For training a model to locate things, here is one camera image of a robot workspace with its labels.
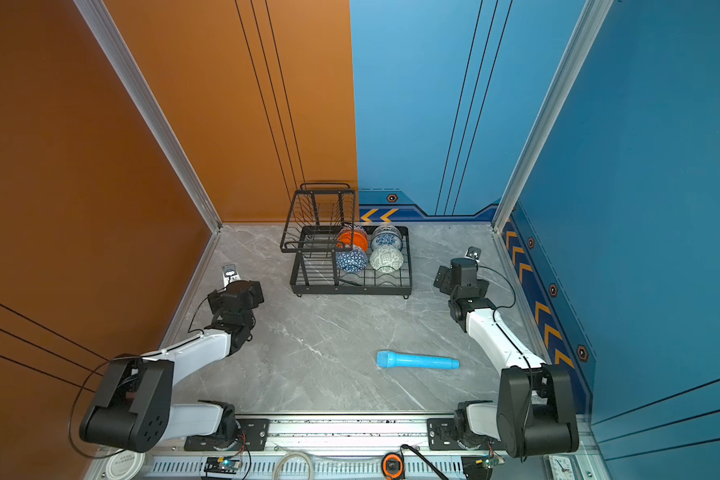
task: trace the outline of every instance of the orange wall panel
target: orange wall panel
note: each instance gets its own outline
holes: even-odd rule
[[[223,221],[283,221],[304,180],[357,187],[348,1],[105,3]]]
[[[74,3],[0,1],[0,302],[96,352],[0,306],[52,352],[0,331],[0,478],[82,475],[69,382],[159,345],[209,236]]]

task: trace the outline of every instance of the white patterned bowl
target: white patterned bowl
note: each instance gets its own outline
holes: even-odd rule
[[[381,245],[371,254],[371,266],[382,274],[391,274],[403,266],[403,254],[393,245]]]

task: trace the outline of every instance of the blue patterned bowl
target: blue patterned bowl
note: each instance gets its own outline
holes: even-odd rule
[[[374,228],[373,234],[371,234],[371,240],[373,240],[374,236],[386,234],[386,233],[392,233],[397,236],[399,236],[401,239],[403,238],[403,234],[400,233],[400,230],[394,225],[379,225],[376,228]]]
[[[350,274],[356,274],[357,272],[363,271],[365,266],[368,264],[368,256],[365,252],[357,245],[352,246],[351,252],[337,252],[336,253],[336,266],[349,272]]]
[[[403,249],[403,241],[400,237],[395,235],[393,232],[381,232],[379,235],[375,235],[371,240],[371,249],[376,250],[383,245],[392,245],[398,250]]]

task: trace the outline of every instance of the white cable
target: white cable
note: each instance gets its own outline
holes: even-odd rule
[[[286,465],[286,462],[294,457],[300,457],[304,458],[307,462],[307,468],[309,470],[309,478],[308,480],[313,480],[315,478],[315,467],[312,465],[312,459],[305,454],[304,452],[288,452],[282,458],[280,458],[280,461],[275,466],[275,471],[272,472],[272,480],[278,480],[280,478],[280,472],[282,471],[282,468]]]

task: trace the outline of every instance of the gray marble floor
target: gray marble floor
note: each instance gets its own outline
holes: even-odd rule
[[[237,264],[244,279],[262,284],[265,302],[254,311],[253,340],[176,385],[174,402],[207,398],[230,402],[238,412],[451,411],[465,400],[497,399],[499,375],[485,353],[452,321],[446,295],[432,287],[439,265],[483,249],[481,264],[502,271],[485,224],[410,224],[413,293],[401,296],[298,298],[290,290],[294,255],[279,249],[281,226],[224,226],[190,312],[222,286],[221,266]],[[497,275],[488,296],[509,305],[512,293]],[[517,307],[504,321],[524,342],[528,331]],[[210,322],[203,303],[193,326]],[[382,369],[379,350],[458,359],[458,370]]]

